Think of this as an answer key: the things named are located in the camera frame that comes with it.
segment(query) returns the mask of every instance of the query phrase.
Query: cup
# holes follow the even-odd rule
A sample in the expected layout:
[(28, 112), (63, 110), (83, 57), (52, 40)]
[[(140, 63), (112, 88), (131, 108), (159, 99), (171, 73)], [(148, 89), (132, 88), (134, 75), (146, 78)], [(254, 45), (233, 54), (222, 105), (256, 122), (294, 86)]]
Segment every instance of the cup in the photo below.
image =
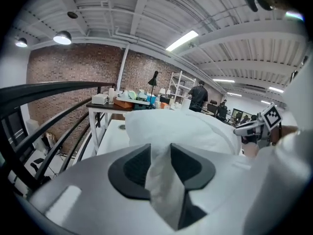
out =
[(156, 106), (156, 109), (160, 109), (161, 108), (161, 102), (155, 101), (155, 106)]
[(109, 88), (109, 104), (113, 104), (113, 98), (114, 98), (114, 88)]

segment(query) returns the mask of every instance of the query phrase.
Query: small white box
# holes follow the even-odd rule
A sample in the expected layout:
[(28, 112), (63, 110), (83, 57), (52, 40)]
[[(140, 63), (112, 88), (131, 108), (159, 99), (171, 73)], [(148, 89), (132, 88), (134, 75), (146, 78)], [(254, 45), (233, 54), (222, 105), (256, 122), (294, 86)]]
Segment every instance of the small white box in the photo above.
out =
[(91, 103), (92, 104), (106, 104), (108, 101), (108, 95), (106, 94), (97, 94), (95, 96), (92, 96)]

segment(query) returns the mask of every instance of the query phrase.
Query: table leg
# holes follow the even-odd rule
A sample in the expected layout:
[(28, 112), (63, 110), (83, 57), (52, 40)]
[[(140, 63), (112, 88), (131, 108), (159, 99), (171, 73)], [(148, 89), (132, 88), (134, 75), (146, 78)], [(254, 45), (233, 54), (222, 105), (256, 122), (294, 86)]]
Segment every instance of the table leg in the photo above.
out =
[(97, 135), (97, 131), (96, 131), (95, 112), (90, 110), (90, 108), (89, 108), (89, 121), (90, 121), (90, 129), (91, 129), (94, 148), (95, 148), (96, 152), (98, 152), (99, 140), (98, 140), (98, 135)]
[(108, 122), (108, 113), (105, 112), (104, 113), (104, 120), (105, 120), (105, 128), (107, 130), (108, 126), (109, 126), (109, 122)]

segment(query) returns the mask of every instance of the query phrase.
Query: desk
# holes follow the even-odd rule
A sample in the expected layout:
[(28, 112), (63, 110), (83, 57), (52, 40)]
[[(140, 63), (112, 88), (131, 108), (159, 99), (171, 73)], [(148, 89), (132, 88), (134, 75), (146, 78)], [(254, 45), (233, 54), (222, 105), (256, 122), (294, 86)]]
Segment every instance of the desk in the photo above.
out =
[(88, 107), (88, 110), (89, 110), (89, 121), (90, 121), (91, 135), (92, 135), (94, 148), (95, 148), (96, 153), (97, 153), (98, 149), (99, 149), (100, 142), (98, 140), (98, 136), (97, 136), (97, 132), (96, 132), (96, 121), (95, 121), (96, 113), (103, 112), (105, 114), (104, 115), (105, 129), (107, 129), (108, 123), (109, 123), (109, 119), (108, 119), (109, 113), (111, 113), (111, 114), (124, 114), (124, 113), (132, 111), (133, 109), (132, 108), (123, 108), (123, 107), (120, 107), (116, 104), (109, 104), (109, 103), (106, 103), (104, 105), (89, 103), (86, 106)]
[(206, 115), (210, 115), (210, 116), (214, 116), (214, 113), (213, 112), (211, 112), (211, 111), (206, 111), (206, 110), (201, 110), (201, 113), (204, 113), (204, 114), (206, 114)]

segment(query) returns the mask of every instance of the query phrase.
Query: white cloth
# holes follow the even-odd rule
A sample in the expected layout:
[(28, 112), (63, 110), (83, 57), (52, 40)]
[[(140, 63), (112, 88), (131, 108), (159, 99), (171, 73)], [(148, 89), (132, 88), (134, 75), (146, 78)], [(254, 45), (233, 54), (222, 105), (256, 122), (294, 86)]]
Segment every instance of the white cloth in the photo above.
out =
[(184, 198), (184, 186), (171, 165), (170, 144), (238, 155), (241, 140), (234, 128), (214, 117), (187, 111), (142, 110), (125, 115), (130, 146), (151, 144), (151, 166), (145, 188), (151, 204), (174, 229), (178, 227)]

